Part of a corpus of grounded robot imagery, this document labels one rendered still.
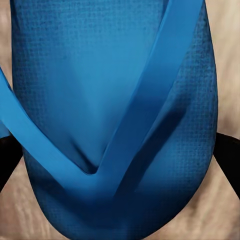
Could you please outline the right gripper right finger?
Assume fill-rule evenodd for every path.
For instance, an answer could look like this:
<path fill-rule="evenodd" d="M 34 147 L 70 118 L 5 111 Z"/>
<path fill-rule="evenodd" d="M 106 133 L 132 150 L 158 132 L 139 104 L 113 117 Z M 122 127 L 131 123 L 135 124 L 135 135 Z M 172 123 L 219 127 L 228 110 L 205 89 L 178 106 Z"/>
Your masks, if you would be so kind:
<path fill-rule="evenodd" d="M 240 199 L 240 140 L 216 133 L 213 156 Z"/>

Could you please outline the sandal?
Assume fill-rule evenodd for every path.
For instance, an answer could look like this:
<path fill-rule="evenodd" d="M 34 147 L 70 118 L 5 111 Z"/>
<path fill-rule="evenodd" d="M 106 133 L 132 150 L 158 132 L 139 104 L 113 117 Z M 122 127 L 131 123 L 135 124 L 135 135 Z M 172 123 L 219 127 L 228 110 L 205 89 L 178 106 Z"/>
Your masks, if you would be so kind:
<path fill-rule="evenodd" d="M 11 136 L 12 133 L 6 128 L 3 122 L 0 120 L 0 139 L 4 137 Z"/>
<path fill-rule="evenodd" d="M 205 0 L 9 0 L 21 143 L 45 217 L 70 240 L 142 240 L 189 203 L 218 127 Z"/>

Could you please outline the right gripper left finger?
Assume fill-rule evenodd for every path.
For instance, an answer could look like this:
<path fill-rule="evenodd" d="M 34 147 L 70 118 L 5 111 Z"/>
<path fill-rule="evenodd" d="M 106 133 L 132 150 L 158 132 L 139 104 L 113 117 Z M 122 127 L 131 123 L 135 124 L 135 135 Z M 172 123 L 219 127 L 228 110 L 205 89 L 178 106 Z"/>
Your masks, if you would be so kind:
<path fill-rule="evenodd" d="M 0 138 L 0 192 L 22 158 L 21 143 L 14 135 Z"/>

